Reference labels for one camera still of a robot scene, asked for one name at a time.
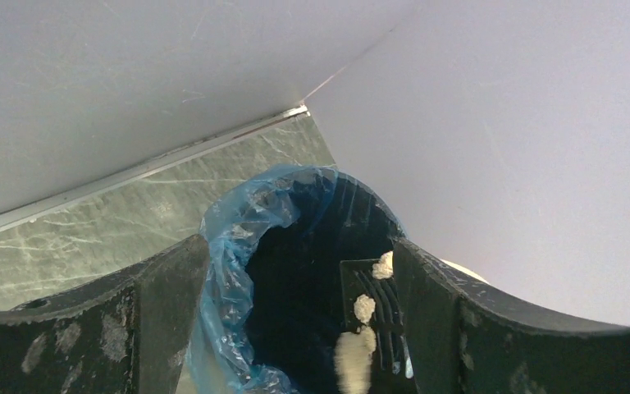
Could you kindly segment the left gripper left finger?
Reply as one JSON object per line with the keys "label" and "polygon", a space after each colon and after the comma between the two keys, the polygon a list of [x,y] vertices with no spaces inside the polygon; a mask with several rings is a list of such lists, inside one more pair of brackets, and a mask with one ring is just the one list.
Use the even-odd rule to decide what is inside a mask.
{"label": "left gripper left finger", "polygon": [[0,393],[173,393],[208,263],[208,244],[194,235],[0,310]]}

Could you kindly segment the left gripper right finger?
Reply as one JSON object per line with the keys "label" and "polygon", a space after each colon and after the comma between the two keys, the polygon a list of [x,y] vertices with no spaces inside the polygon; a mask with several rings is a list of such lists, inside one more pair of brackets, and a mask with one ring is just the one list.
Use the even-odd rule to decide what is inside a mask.
{"label": "left gripper right finger", "polygon": [[521,300],[402,238],[394,277],[421,393],[630,393],[630,327]]}

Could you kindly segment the black litter scoop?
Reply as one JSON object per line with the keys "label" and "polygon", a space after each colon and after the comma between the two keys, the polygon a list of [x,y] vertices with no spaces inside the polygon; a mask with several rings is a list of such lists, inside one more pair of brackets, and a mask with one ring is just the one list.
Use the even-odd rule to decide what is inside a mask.
{"label": "black litter scoop", "polygon": [[366,324],[375,333],[371,393],[415,393],[397,286],[380,268],[375,259],[340,262],[345,328],[361,331]]}

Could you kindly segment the litter clump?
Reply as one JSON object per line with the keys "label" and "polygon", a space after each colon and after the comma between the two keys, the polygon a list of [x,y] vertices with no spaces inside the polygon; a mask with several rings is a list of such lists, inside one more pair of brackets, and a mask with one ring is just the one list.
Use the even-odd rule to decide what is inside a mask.
{"label": "litter clump", "polygon": [[[380,258],[381,277],[393,277],[393,253],[385,252]],[[335,367],[339,389],[343,393],[369,393],[372,376],[372,352],[376,349],[375,333],[368,325],[361,331],[344,328],[335,348]]]}

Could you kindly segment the black bin with blue bag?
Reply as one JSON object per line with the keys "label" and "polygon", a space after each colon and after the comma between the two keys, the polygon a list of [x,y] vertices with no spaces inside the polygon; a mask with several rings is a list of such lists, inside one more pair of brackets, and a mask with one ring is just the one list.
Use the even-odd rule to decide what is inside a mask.
{"label": "black bin with blue bag", "polygon": [[199,228],[210,261],[186,362],[198,393],[335,393],[343,260],[404,235],[366,185],[280,165],[227,191]]}

